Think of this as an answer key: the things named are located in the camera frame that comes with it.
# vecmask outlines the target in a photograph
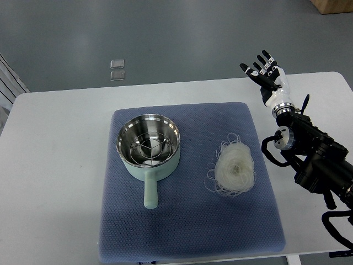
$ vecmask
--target robotic hand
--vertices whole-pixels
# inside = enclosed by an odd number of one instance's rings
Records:
[[[265,106],[272,109],[272,114],[276,117],[279,110],[294,110],[294,105],[289,97],[290,88],[284,70],[278,66],[277,61],[265,50],[263,55],[268,60],[258,55],[258,60],[263,64],[263,68],[254,63],[254,67],[259,72],[251,69],[242,63],[240,67],[256,84],[261,86],[261,95]]]
[[[323,194],[328,209],[336,208],[332,192],[347,205],[348,211],[328,211],[323,214],[322,222],[333,238],[353,250],[353,243],[342,237],[329,221],[331,217],[348,216],[348,222],[353,225],[353,165],[345,160],[348,150],[313,126],[310,117],[304,115],[309,95],[301,110],[295,108],[289,97],[290,88],[284,70],[265,50],[263,55],[267,61],[258,55],[263,67],[254,63],[259,72],[244,63],[240,64],[250,79],[261,86],[263,102],[272,109],[279,126],[274,136],[263,141],[261,150],[277,166],[291,166],[296,171],[294,180],[297,184],[311,193]],[[281,150],[285,163],[276,160],[267,150],[270,141]],[[342,255],[353,256],[353,251]]]

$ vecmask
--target cooking pot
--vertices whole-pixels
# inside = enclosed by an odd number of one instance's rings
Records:
[[[144,206],[156,208],[157,181],[169,176],[179,163],[178,128],[165,116],[141,115],[121,128],[116,148],[128,172],[145,182]]]

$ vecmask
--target gray floor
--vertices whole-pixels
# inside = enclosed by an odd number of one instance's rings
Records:
[[[336,71],[353,87],[353,13],[320,15],[309,0],[2,0],[0,36],[0,52],[32,92],[245,77],[239,64],[262,49],[286,73]],[[112,59],[125,59],[125,80],[110,81]]]

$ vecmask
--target robot finger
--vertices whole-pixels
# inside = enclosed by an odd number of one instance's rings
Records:
[[[260,55],[258,55],[258,60],[264,65],[264,69],[266,71],[268,71],[268,69],[271,70],[271,65],[268,62],[266,62],[265,59],[262,58]]]
[[[263,50],[263,55],[266,57],[267,60],[269,60],[269,63],[271,64],[271,68],[273,70],[273,67],[277,66],[277,61],[265,50]]]
[[[253,63],[254,67],[264,76],[268,76],[267,71],[264,70],[258,63]]]

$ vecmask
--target black cable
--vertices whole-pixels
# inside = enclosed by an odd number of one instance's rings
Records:
[[[336,239],[338,242],[340,242],[342,245],[345,247],[349,248],[350,250],[353,250],[353,243],[349,241],[348,239],[344,238],[341,236],[339,231],[334,227],[334,225],[330,222],[331,217],[348,217],[352,216],[353,211],[327,211],[324,213],[321,217],[322,223],[327,229],[327,231],[330,233],[330,235]]]
[[[285,163],[282,163],[280,161],[278,161],[277,159],[275,159],[273,157],[273,155],[270,153],[269,150],[267,150],[267,144],[270,142],[270,141],[277,141],[280,139],[280,136],[279,135],[274,135],[274,136],[270,136],[270,137],[267,137],[263,140],[263,143],[261,145],[261,151],[262,153],[266,156],[266,158],[268,160],[270,160],[273,164],[279,166],[279,167],[287,167],[287,166],[290,166],[290,163],[289,162],[285,162]]]

